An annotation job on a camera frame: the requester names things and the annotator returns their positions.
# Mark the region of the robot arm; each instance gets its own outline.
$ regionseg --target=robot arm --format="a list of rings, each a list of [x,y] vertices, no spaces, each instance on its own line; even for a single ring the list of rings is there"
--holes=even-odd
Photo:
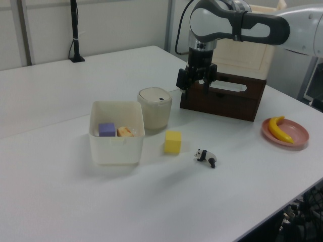
[[[211,63],[218,39],[277,45],[323,57],[323,4],[300,6],[269,14],[251,13],[243,0],[200,0],[190,17],[189,58],[180,69],[177,86],[187,91],[204,80],[204,92],[216,78]]]

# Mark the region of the brown wooden box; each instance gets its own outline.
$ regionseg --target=brown wooden box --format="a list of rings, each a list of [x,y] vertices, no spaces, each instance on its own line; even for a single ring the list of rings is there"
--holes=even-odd
[[[203,85],[195,82],[182,93],[180,108],[206,112],[247,121],[254,121],[266,80],[217,73],[217,80],[246,85],[245,91],[235,92],[210,87],[203,94]]]

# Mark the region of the purple block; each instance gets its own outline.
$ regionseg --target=purple block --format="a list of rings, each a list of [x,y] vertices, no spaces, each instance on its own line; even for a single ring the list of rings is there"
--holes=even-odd
[[[116,136],[116,129],[114,123],[99,124],[99,136],[114,137]]]

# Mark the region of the white cup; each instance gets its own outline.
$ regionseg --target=white cup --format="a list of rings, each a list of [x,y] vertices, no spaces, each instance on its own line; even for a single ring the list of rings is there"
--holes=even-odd
[[[167,91],[159,87],[146,88],[139,91],[137,100],[146,129],[156,130],[167,125],[172,106],[172,96]]]

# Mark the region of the pink plate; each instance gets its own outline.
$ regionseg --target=pink plate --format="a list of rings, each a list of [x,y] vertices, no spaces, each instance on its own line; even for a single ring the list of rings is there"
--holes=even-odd
[[[268,129],[268,123],[269,123],[270,118],[266,119],[263,123],[262,123],[262,132],[265,136],[267,136],[270,140],[274,141],[277,144],[280,145],[286,145],[286,146],[302,146],[304,144],[306,144],[306,142],[309,139],[309,134],[307,132],[307,130],[299,125],[298,123],[295,123],[291,120],[288,119],[283,119],[278,123],[279,128],[284,131],[286,134],[290,135],[292,137],[292,139],[294,140],[294,143],[287,143],[284,141],[280,141],[278,139],[276,139],[271,132]]]

